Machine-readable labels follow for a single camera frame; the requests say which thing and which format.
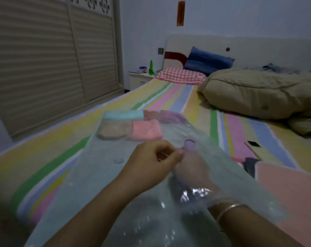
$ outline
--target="bracelet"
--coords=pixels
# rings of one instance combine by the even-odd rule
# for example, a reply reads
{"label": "bracelet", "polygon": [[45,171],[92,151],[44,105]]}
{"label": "bracelet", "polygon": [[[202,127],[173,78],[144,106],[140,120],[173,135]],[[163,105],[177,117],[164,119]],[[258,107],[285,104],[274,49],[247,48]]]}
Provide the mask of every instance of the bracelet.
{"label": "bracelet", "polygon": [[240,206],[245,206],[245,204],[243,203],[235,203],[233,205],[230,205],[229,207],[227,207],[225,210],[221,211],[220,214],[217,216],[216,218],[216,224],[218,226],[219,231],[222,231],[222,228],[219,225],[219,221],[221,220],[221,218],[223,217],[223,215],[228,212],[229,210],[231,210],[232,208],[236,208],[236,207],[240,207]]}

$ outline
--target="pillow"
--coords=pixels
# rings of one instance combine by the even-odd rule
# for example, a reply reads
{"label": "pillow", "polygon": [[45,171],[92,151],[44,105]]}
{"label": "pillow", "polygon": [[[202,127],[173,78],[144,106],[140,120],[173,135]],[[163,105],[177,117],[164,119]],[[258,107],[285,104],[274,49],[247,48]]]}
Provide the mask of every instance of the pillow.
{"label": "pillow", "polygon": [[231,68],[235,59],[216,55],[193,47],[184,69],[197,71],[209,76],[221,69]]}
{"label": "pillow", "polygon": [[200,72],[169,67],[160,71],[156,78],[180,84],[200,85],[207,77]]}

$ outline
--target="hand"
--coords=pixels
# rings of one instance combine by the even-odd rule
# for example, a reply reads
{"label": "hand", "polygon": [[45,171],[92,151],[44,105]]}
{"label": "hand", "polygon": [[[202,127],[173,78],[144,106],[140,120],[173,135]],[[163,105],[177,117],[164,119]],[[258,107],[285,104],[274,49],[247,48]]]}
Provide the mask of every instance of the hand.
{"label": "hand", "polygon": [[191,188],[207,188],[218,191],[219,188],[210,179],[210,168],[197,151],[185,153],[181,163],[175,166],[175,175]]}
{"label": "hand", "polygon": [[[157,157],[161,153],[168,155],[162,162]],[[146,141],[135,148],[117,179],[136,197],[159,184],[183,155],[166,140]]]}

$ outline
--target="striped bed sheet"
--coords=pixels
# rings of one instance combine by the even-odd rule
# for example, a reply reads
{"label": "striped bed sheet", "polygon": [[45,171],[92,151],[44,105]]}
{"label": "striped bed sheet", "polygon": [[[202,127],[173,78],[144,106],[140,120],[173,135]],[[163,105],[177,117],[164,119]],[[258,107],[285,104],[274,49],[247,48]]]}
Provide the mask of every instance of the striped bed sheet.
{"label": "striped bed sheet", "polygon": [[153,79],[146,85],[18,143],[0,155],[0,204],[35,226],[106,110],[181,112],[228,155],[255,157],[244,144],[259,142],[279,165],[311,173],[311,139],[284,125],[211,108],[197,86]]}

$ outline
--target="headboard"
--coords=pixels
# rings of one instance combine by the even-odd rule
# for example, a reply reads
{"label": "headboard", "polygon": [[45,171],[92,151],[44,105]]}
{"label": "headboard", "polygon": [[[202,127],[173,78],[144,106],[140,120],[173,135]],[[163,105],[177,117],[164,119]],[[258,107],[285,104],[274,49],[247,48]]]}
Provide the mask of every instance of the headboard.
{"label": "headboard", "polygon": [[183,68],[193,46],[234,58],[234,68],[262,67],[273,63],[282,67],[311,71],[311,39],[179,34],[167,38],[163,69]]}

